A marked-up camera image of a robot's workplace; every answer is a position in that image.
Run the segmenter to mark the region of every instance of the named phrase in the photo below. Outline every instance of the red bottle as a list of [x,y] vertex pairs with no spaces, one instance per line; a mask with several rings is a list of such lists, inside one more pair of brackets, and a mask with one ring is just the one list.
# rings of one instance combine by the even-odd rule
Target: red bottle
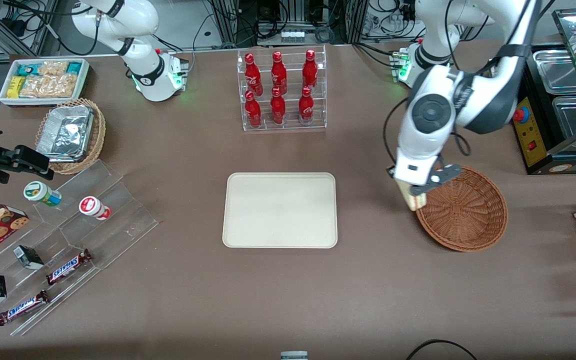
[[306,63],[303,64],[303,86],[314,88],[317,86],[317,63],[315,63],[315,50],[306,51]]
[[270,108],[272,109],[272,121],[277,125],[284,123],[286,116],[286,101],[282,97],[282,91],[279,87],[272,88],[272,100],[270,100]]
[[246,82],[248,84],[248,89],[254,92],[256,96],[262,96],[264,93],[264,87],[261,84],[261,72],[257,64],[255,64],[255,57],[251,53],[247,53],[244,56],[246,61]]
[[248,90],[246,91],[246,116],[250,126],[253,128],[258,128],[261,126],[261,107],[257,100],[255,100],[255,94]]
[[311,97],[311,87],[304,86],[301,90],[301,98],[299,99],[299,122],[302,125],[310,125],[313,122],[313,105],[314,101]]
[[272,87],[278,87],[281,95],[288,92],[288,74],[286,73],[286,66],[282,61],[282,53],[275,51],[272,53]]

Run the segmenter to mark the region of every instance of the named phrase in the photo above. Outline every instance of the brown tabletop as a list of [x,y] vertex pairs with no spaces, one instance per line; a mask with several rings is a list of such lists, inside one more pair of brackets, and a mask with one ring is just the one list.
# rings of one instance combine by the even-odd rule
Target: brown tabletop
[[[463,43],[458,62],[476,70],[497,45]],[[187,91],[162,103],[135,91],[119,57],[90,57],[86,96],[107,121],[101,158],[161,224],[28,334],[0,328],[0,359],[272,360],[307,350],[313,360],[399,360],[430,338],[480,360],[576,359],[576,175],[526,175],[510,126],[463,130],[472,156],[452,139],[443,155],[498,185],[509,225],[489,250],[443,248],[386,174],[382,125],[407,89],[350,46],[327,51],[328,128],[296,134],[243,132],[236,51],[197,54]],[[45,113],[2,106],[0,145],[32,145]],[[235,172],[333,174],[338,244],[224,246]],[[13,174],[0,203],[29,208],[21,190],[31,180]],[[439,344],[416,359],[441,357],[467,358]]]

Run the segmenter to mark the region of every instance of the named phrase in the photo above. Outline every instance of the red emergency stop button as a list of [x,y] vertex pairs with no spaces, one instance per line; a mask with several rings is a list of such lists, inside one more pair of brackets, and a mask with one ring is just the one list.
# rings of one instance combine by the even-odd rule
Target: red emergency stop button
[[524,113],[524,110],[522,109],[514,110],[514,114],[512,114],[512,121],[517,121],[517,123],[519,123],[520,121],[524,120],[525,116],[526,114]]

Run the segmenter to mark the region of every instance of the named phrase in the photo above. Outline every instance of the acrylic bottle rack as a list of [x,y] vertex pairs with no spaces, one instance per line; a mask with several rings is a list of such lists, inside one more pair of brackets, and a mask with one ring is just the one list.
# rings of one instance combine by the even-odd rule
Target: acrylic bottle rack
[[[3,326],[2,331],[11,332],[10,335],[25,334],[158,225],[144,205],[128,192],[121,176],[101,160],[57,190],[62,199],[56,207],[35,203],[32,210],[26,211],[30,223],[28,229],[22,228],[25,233],[15,233],[14,238],[0,244],[0,275],[5,276],[7,289],[6,300],[0,302],[0,313],[36,296],[42,289],[46,289],[51,300],[36,312]],[[79,202],[86,196],[99,198],[112,209],[112,216],[99,221],[81,214]],[[45,265],[37,270],[22,267],[13,253],[20,245],[34,248]],[[46,275],[83,249],[88,249],[93,259],[62,281],[48,286]]]
[[[315,51],[315,63],[317,64],[317,86],[313,88],[311,96],[314,102],[312,109],[312,123],[302,125],[299,121],[299,99],[302,96],[303,78],[302,69],[306,62],[306,50]],[[239,87],[239,100],[241,103],[241,120],[245,131],[262,131],[262,130],[322,130],[327,125],[327,85],[326,85],[326,48],[324,46],[310,47],[282,47],[281,57],[283,64],[286,66],[288,92],[283,96],[286,104],[286,115],[282,125],[277,125],[273,121],[273,114],[270,108],[272,99],[272,76],[270,71],[273,67],[273,52],[277,48],[254,48],[249,50],[240,50],[237,55],[237,78]],[[246,116],[246,98],[245,92],[248,90],[246,83],[246,63],[244,55],[251,53],[254,55],[254,63],[261,72],[261,83],[263,85],[263,94],[256,96],[256,100],[261,106],[261,126],[254,128],[250,125]]]

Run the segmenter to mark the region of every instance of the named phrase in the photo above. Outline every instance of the brown wicker basket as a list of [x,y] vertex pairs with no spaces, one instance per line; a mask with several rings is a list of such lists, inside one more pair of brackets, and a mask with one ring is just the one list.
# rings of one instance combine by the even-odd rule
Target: brown wicker basket
[[[85,105],[90,107],[94,111],[94,119],[92,123],[92,136],[88,142],[87,156],[81,162],[51,162],[50,169],[55,171],[55,173],[63,175],[74,175],[86,170],[95,161],[97,161],[99,154],[101,153],[101,148],[104,146],[104,137],[106,136],[106,119],[104,119],[104,114],[101,113],[99,107],[87,98],[78,98],[77,100],[71,100],[57,105],[58,108],[63,107],[76,107],[77,105]],[[42,136],[44,131],[44,125],[46,124],[46,119],[48,119],[48,114],[43,117],[41,125],[39,125],[39,132],[34,138],[34,145],[39,144],[39,138]]]
[[508,208],[498,187],[477,170],[463,172],[426,194],[427,203],[416,211],[423,228],[439,244],[472,253],[490,248],[508,225]]

